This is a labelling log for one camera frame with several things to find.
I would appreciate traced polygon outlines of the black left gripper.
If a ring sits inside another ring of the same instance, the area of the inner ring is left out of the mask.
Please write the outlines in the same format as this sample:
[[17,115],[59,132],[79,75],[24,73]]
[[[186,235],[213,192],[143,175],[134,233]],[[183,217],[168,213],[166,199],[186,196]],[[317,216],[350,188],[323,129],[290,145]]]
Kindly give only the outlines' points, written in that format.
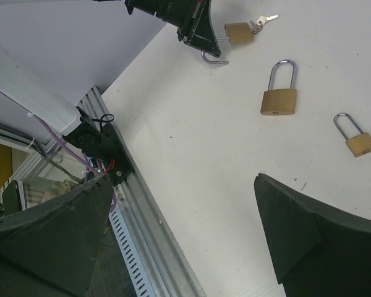
[[179,41],[219,58],[220,46],[210,16],[211,1],[182,2],[189,4],[189,6],[177,28]]

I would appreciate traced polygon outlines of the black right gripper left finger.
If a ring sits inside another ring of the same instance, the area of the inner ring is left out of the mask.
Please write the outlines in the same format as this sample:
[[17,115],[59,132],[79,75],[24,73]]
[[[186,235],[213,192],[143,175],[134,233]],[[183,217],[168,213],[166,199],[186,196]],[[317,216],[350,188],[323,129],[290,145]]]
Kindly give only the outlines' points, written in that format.
[[85,296],[113,194],[105,174],[0,218],[0,296]]

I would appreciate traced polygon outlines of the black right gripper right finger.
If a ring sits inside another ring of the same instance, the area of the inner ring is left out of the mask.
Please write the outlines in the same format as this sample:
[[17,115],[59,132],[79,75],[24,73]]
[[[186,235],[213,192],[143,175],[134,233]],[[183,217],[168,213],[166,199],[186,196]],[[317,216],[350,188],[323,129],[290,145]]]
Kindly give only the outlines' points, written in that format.
[[276,279],[286,296],[371,296],[371,220],[266,174],[255,178],[254,191]]

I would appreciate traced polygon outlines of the large brass padlock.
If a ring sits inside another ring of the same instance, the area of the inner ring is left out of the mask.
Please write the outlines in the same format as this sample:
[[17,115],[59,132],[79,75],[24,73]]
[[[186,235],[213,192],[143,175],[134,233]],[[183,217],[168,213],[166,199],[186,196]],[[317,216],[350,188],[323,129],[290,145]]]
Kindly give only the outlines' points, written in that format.
[[247,22],[225,24],[224,31],[226,36],[218,38],[218,41],[228,41],[232,45],[251,42],[255,35]]

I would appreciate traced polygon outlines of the small silver key bunch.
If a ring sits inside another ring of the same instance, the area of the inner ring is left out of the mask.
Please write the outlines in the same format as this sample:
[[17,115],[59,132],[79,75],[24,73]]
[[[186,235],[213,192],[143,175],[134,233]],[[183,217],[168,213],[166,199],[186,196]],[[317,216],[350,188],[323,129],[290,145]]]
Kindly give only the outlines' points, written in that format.
[[278,17],[279,17],[279,15],[271,15],[271,16],[268,16],[268,17],[260,16],[257,19],[256,22],[250,21],[252,33],[253,34],[260,33],[263,30],[263,28],[264,28],[264,26],[267,22],[275,20]]

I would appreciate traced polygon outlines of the long-shackle brass padlock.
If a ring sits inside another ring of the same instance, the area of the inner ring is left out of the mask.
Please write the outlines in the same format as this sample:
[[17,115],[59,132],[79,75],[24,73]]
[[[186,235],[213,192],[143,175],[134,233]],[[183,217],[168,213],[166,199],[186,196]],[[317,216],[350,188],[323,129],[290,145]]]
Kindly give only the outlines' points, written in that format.
[[[279,67],[289,64],[292,67],[292,75],[289,88],[274,89],[276,71]],[[268,88],[263,93],[260,114],[265,116],[292,115],[296,111],[297,90],[295,88],[297,77],[297,65],[293,60],[284,59],[278,61],[271,69]]]

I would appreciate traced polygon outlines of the small brass padlock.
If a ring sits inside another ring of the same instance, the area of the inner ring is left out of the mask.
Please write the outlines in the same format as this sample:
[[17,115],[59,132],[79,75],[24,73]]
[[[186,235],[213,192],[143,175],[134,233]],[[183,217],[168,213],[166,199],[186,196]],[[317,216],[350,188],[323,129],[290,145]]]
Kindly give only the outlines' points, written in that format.
[[[342,127],[339,125],[339,118],[345,117],[352,123],[352,125],[358,130],[358,135],[349,138]],[[354,157],[361,157],[367,153],[371,152],[371,136],[369,133],[364,132],[360,126],[355,122],[353,117],[347,113],[338,113],[333,118],[333,123],[339,130],[341,135],[345,139],[345,143],[348,149],[351,151]]]

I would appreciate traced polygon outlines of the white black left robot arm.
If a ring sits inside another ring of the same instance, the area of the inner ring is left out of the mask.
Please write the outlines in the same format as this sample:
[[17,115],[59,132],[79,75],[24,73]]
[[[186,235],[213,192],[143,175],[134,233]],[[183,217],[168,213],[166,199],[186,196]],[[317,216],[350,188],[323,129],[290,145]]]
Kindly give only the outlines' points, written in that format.
[[202,143],[179,135],[205,117],[210,81],[222,72],[177,40],[176,30],[123,1],[0,5],[0,47],[71,103],[105,88],[143,177],[206,170]]

